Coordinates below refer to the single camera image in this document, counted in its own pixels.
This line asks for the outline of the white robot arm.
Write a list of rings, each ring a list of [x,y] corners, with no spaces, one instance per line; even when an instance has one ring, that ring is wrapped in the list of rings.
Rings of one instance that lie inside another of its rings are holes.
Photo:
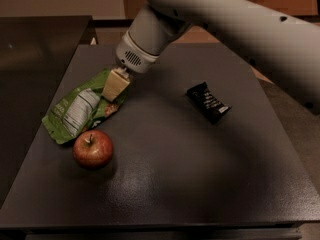
[[[147,72],[192,26],[320,113],[320,27],[247,0],[147,0],[116,47],[116,65]]]

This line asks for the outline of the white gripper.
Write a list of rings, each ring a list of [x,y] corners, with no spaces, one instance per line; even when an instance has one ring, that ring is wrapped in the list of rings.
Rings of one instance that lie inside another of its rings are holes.
[[[140,48],[126,32],[116,47],[116,60],[121,67],[126,67],[139,74],[146,73],[157,61],[158,56]],[[113,102],[131,83],[126,68],[114,68],[110,71],[102,96]]]

